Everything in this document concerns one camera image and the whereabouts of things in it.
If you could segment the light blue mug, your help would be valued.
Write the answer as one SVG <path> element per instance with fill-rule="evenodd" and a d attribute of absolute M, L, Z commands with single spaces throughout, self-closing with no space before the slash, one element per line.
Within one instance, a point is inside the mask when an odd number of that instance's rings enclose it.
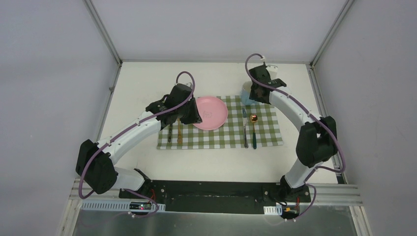
<path fill-rule="evenodd" d="M 251 92 L 251 86 L 252 86 L 252 82 L 247 81 L 242 85 L 242 88 L 241 88 L 240 99 L 241 99 L 241 103 L 245 106 L 250 106 L 250 105 L 254 105 L 257 103 L 256 101 L 251 100 L 249 98 L 250 92 Z"/>

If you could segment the pink plate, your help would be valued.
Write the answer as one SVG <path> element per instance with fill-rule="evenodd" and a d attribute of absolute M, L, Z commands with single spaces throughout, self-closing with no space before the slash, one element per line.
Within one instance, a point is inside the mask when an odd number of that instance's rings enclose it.
<path fill-rule="evenodd" d="M 201 123 L 193 124 L 198 129 L 215 130 L 226 122 L 228 109 L 221 99 L 213 96 L 203 96 L 196 99 L 196 104 L 202 118 Z"/>

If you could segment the silver knife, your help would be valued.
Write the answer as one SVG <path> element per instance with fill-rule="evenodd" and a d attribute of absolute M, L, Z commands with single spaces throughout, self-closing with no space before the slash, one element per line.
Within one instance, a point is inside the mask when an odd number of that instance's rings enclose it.
<path fill-rule="evenodd" d="M 242 119 L 243 119 L 243 144 L 245 148 L 249 148 L 248 141 L 247 141 L 247 132 L 246 132 L 246 126 L 247 126 L 247 112 L 244 107 L 242 107 Z"/>

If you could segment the gold spoon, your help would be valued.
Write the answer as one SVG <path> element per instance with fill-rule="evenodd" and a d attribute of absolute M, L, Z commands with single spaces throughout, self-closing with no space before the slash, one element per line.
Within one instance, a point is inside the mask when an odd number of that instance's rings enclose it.
<path fill-rule="evenodd" d="M 250 122 L 252 124 L 252 146 L 254 149 L 257 149 L 257 138 L 256 138 L 256 122 L 258 121 L 258 116 L 256 114 L 251 114 Z"/>

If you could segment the gold fork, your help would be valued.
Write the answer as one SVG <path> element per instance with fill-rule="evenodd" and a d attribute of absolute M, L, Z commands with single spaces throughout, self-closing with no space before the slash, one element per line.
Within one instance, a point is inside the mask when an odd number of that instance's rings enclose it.
<path fill-rule="evenodd" d="M 178 118 L 178 136 L 177 136 L 177 143 L 179 144 L 179 145 L 181 145 L 182 144 L 182 132 L 181 132 L 181 121 L 180 121 L 180 119 Z"/>

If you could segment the green checkered cloth napkin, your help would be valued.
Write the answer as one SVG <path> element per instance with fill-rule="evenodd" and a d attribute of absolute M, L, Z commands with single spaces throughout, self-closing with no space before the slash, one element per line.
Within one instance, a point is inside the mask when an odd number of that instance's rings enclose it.
<path fill-rule="evenodd" d="M 257 147 L 281 146 L 284 144 L 280 132 L 275 109 L 267 104 L 255 104 L 244 106 L 238 95 L 219 96 L 227 106 L 228 117 L 226 122 L 215 130 L 201 130 L 193 124 L 181 124 L 182 144 L 177 143 L 178 123 L 174 123 L 172 130 L 172 141 L 168 143 L 168 130 L 164 128 L 158 133 L 156 148 L 163 149 L 222 149 L 222 148 L 243 148 L 243 119 L 242 107 L 246 109 L 247 116 L 256 114 L 256 138 Z M 247 122 L 247 140 L 252 146 L 252 124 Z"/>

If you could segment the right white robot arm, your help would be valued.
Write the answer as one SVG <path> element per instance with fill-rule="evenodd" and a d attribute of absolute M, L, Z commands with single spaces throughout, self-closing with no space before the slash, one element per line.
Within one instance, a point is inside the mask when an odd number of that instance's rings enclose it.
<path fill-rule="evenodd" d="M 297 161 L 283 176 L 279 188 L 281 199 L 290 202 L 299 194 L 314 168 L 337 154 L 336 123 L 332 117 L 314 115 L 298 99 L 281 79 L 272 79 L 266 65 L 247 70 L 252 80 L 250 99 L 270 104 L 282 112 L 298 131 Z"/>

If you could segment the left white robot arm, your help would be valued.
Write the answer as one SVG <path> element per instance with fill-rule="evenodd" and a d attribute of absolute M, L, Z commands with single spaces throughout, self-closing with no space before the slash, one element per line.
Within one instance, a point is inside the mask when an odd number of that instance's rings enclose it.
<path fill-rule="evenodd" d="M 92 192 L 103 194 L 112 188 L 130 189 L 138 199 L 149 195 L 146 176 L 135 168 L 116 167 L 118 161 L 137 144 L 177 120 L 183 124 L 201 123 L 191 84 L 177 83 L 169 94 L 150 103 L 126 127 L 97 142 L 90 139 L 80 146 L 76 173 Z"/>

